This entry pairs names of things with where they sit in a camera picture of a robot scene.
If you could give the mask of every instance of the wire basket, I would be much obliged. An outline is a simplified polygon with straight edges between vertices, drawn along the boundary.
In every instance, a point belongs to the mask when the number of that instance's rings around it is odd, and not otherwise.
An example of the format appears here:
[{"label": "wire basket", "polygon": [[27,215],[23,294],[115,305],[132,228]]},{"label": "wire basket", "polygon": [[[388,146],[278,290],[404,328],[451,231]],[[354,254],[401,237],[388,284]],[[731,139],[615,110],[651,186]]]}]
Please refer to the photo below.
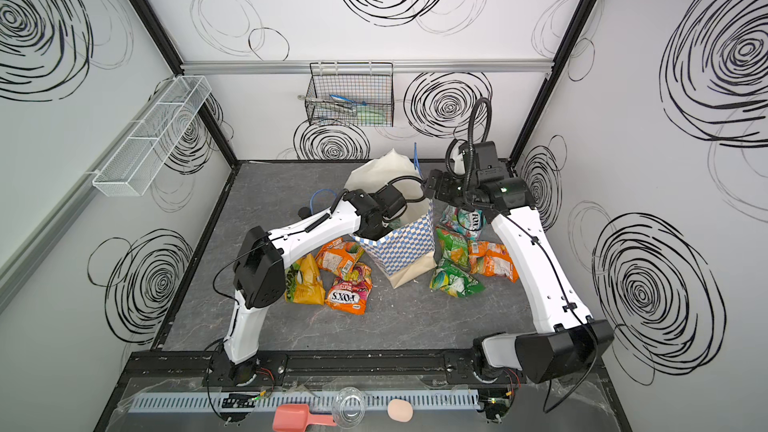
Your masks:
[{"label": "wire basket", "polygon": [[210,94],[203,76],[178,76],[93,180],[107,197],[142,196]]},{"label": "wire basket", "polygon": [[323,120],[392,127],[395,94],[391,62],[313,62],[304,100],[310,124]]}]

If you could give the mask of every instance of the clear glass bowl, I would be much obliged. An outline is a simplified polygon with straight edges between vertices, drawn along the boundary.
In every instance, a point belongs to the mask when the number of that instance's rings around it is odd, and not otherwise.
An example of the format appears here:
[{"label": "clear glass bowl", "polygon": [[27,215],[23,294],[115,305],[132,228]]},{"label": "clear glass bowl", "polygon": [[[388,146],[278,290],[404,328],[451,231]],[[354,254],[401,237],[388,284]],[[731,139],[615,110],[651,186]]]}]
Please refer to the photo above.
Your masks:
[{"label": "clear glass bowl", "polygon": [[333,398],[331,414],[336,425],[351,429],[362,421],[366,414],[366,397],[354,387],[345,387]]}]

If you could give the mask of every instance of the pink scoop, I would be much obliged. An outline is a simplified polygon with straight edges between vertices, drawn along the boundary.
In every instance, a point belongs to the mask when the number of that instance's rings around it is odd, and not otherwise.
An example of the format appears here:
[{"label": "pink scoop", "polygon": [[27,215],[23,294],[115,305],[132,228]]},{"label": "pink scoop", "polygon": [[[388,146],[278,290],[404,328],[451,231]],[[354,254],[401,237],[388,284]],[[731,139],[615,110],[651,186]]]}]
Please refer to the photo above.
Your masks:
[{"label": "pink scoop", "polygon": [[310,414],[307,404],[283,404],[275,410],[275,432],[304,432],[308,425],[336,425],[333,416]]}]

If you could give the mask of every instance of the scoop handle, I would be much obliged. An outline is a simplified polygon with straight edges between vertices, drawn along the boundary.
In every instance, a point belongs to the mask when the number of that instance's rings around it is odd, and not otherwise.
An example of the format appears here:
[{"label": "scoop handle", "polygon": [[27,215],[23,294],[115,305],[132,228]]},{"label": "scoop handle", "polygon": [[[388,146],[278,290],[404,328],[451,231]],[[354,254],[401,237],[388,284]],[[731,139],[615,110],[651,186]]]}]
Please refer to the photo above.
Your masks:
[{"label": "scoop handle", "polygon": [[336,422],[333,421],[333,416],[328,414],[319,414],[314,415],[310,414],[308,418],[306,418],[306,424],[307,425],[330,425],[335,426]]}]

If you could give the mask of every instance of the checkered pattern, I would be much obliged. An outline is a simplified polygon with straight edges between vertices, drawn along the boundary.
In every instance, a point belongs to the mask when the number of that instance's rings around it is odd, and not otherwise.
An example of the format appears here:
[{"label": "checkered pattern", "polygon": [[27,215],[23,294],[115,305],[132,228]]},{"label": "checkered pattern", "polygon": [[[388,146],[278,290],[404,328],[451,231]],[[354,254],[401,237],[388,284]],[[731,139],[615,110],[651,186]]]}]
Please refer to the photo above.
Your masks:
[{"label": "checkered pattern", "polygon": [[393,230],[377,241],[352,237],[368,252],[376,265],[390,277],[415,260],[435,251],[435,226],[432,209],[408,226]]}]

